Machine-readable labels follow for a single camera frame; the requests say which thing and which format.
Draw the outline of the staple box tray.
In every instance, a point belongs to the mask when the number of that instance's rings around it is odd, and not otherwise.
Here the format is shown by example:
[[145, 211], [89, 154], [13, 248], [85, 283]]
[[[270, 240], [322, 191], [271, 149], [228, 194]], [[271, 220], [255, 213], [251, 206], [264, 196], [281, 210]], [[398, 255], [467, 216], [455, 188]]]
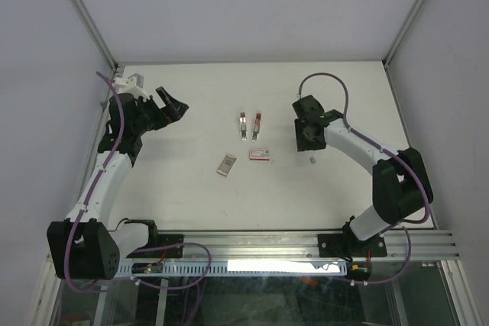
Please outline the staple box tray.
[[221, 176], [227, 177], [232, 167], [234, 166], [236, 160], [237, 158], [235, 156], [226, 154], [222, 162], [219, 164], [219, 167], [216, 170], [216, 172]]

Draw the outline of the white stapler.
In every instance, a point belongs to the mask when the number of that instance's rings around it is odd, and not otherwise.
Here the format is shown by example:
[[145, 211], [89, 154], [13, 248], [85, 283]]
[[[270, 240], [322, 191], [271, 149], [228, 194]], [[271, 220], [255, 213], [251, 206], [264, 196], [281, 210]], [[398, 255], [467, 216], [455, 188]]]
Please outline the white stapler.
[[248, 139], [248, 129], [247, 118], [244, 111], [242, 111], [239, 116], [239, 131], [241, 140], [246, 141]]

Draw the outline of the red white staple box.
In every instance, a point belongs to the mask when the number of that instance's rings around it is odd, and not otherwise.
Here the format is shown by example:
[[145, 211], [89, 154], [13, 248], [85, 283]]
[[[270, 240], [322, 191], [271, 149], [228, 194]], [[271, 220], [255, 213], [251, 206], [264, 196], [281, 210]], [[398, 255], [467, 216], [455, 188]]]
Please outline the red white staple box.
[[249, 159], [252, 161], [269, 161], [270, 151], [268, 149], [251, 149]]

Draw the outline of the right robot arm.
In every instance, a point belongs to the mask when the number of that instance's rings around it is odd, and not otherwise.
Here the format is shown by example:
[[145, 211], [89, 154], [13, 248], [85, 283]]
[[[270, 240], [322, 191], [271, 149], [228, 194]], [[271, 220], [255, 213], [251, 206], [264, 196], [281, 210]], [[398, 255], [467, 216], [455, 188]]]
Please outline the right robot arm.
[[392, 151], [353, 128], [344, 114], [325, 111], [312, 96], [293, 103], [296, 148], [299, 152], [324, 150], [343, 152], [362, 166], [372, 178], [372, 204], [342, 227], [338, 239], [328, 240], [330, 256], [359, 257], [373, 248], [376, 239], [423, 209], [430, 216], [433, 192], [420, 152], [414, 148]]

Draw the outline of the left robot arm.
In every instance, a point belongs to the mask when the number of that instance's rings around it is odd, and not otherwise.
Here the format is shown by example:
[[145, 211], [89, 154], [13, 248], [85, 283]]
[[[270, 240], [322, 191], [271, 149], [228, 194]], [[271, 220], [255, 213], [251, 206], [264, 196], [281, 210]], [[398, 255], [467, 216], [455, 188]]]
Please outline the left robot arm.
[[60, 279], [110, 280], [120, 260], [139, 251], [154, 255], [160, 247], [155, 221], [128, 220], [114, 231], [108, 220], [118, 192], [142, 148], [142, 137], [179, 121], [189, 106], [159, 87], [164, 106], [153, 97], [130, 92], [109, 99], [109, 119], [97, 148], [96, 167], [73, 210], [53, 221], [47, 240]]

